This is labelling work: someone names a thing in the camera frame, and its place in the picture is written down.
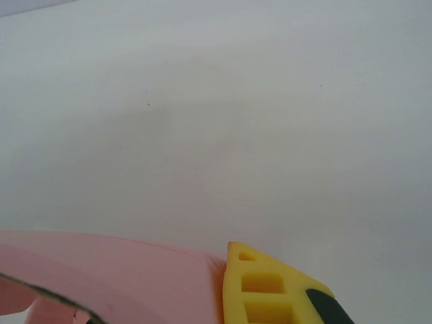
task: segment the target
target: white background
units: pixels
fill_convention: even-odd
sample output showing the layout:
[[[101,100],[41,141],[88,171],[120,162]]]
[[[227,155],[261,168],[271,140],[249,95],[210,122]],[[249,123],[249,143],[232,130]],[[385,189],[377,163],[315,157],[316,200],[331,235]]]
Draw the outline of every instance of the white background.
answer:
[[[74,0],[0,0],[0,17]]]
[[[429,1],[79,0],[0,19],[4,228],[224,251],[428,323]]]

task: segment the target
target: plastic toy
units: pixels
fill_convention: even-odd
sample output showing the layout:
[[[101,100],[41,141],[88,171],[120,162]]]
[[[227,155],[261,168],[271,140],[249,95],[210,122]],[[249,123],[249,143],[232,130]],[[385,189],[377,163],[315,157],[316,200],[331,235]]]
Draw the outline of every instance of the plastic toy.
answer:
[[[251,247],[220,255],[94,234],[0,231],[0,316],[26,324],[350,324],[330,289]]]

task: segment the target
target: yellow plastic part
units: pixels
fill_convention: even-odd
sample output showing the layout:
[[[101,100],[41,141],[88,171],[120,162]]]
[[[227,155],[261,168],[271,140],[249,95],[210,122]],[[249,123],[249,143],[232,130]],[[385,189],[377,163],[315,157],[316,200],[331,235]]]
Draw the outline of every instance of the yellow plastic part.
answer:
[[[225,324],[322,324],[306,295],[327,286],[243,243],[228,244],[223,278]]]

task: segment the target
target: pink toy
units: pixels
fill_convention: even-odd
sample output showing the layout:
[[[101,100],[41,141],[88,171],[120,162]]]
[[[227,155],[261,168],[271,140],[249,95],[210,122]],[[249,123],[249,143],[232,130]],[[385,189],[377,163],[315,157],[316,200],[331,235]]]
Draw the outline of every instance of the pink toy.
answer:
[[[136,240],[0,231],[0,316],[32,306],[26,324],[221,324],[225,266]]]

